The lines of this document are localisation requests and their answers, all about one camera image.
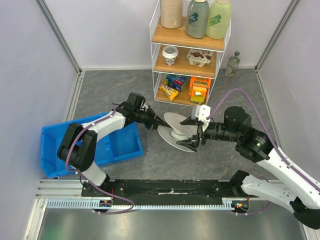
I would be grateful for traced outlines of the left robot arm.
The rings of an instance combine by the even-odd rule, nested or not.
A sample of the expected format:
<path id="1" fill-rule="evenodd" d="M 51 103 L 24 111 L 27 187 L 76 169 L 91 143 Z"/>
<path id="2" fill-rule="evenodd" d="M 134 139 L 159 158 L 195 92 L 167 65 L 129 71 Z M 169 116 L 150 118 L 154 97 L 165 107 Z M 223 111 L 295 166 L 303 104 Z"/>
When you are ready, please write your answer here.
<path id="1" fill-rule="evenodd" d="M 150 131 L 159 126 L 169 127 L 146 105 L 144 96 L 131 92 L 126 101 L 116 105 L 105 116 L 84 124 L 70 123 L 57 150 L 57 157 L 65 163 L 66 170 L 76 171 L 86 178 L 99 197 L 113 197 L 109 192 L 110 177 L 94 161 L 96 146 L 105 136 L 133 123 L 143 124 Z"/>

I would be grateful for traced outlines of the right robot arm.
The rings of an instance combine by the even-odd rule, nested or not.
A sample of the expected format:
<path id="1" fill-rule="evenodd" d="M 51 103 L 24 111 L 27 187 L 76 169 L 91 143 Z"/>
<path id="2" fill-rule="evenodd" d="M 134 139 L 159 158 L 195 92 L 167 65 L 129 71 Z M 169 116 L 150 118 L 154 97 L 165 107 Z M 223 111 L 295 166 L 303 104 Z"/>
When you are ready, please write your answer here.
<path id="1" fill-rule="evenodd" d="M 252 118 L 240 106 L 224 111 L 223 122 L 212 122 L 207 105 L 197 105 L 192 115 L 180 122 L 195 126 L 191 137 L 177 144 L 196 152 L 207 140 L 235 142 L 235 150 L 245 159 L 276 176 L 284 188 L 262 181 L 245 171 L 231 178 L 229 191 L 235 197 L 244 193 L 264 198 L 291 213 L 305 226 L 320 228 L 320 182 L 297 166 L 266 133 L 252 127 Z"/>

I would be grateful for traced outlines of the grey plastic cable spool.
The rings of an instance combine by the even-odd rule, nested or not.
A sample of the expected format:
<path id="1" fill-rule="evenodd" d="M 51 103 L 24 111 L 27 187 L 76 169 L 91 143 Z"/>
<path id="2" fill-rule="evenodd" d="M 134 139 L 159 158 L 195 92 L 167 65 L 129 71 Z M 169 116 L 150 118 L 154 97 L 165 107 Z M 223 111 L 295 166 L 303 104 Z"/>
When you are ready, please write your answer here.
<path id="1" fill-rule="evenodd" d="M 171 146 L 188 153 L 193 153 L 194 151 L 186 146 L 177 144 L 178 141 L 188 140 L 193 135 L 196 134 L 197 125 L 181 125 L 180 122 L 186 120 L 187 118 L 183 115 L 173 112 L 166 112 L 164 114 L 164 120 L 169 125 L 169 127 L 159 126 L 157 131 L 159 135 Z"/>

